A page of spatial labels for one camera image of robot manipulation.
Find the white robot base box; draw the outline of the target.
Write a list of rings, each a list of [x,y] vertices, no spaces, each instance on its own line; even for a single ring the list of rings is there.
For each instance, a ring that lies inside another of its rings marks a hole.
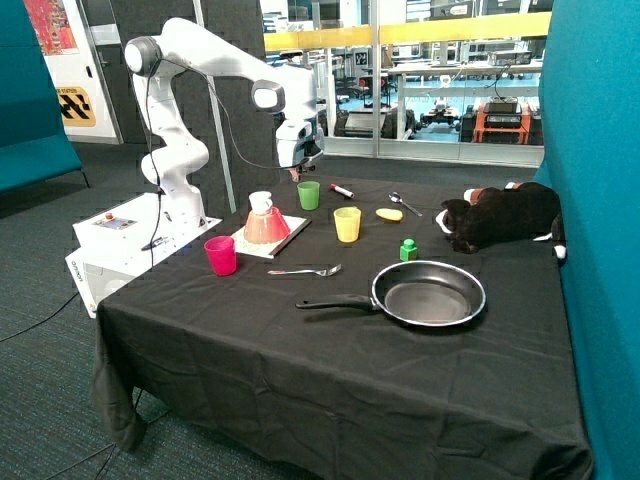
[[[90,318],[98,304],[220,223],[179,223],[164,197],[144,193],[73,225],[79,248],[66,257]]]

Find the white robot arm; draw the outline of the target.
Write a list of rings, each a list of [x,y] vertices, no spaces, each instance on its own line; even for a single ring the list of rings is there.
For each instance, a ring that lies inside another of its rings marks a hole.
[[[279,164],[297,177],[320,158],[324,132],[316,110],[316,75],[301,62],[272,66],[182,18],[168,20],[157,36],[130,40],[125,60],[148,130],[163,147],[142,160],[146,178],[162,193],[162,211],[172,229],[186,232],[205,225],[201,193],[187,177],[209,160],[209,150],[184,125],[172,79],[191,70],[212,77],[241,77],[252,83],[251,100],[263,112],[281,113],[275,133]]]

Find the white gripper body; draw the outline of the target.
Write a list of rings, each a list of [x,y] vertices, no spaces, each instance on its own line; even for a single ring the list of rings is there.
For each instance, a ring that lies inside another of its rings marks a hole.
[[[276,129],[279,166],[300,170],[324,153],[324,130],[316,120],[285,119]]]

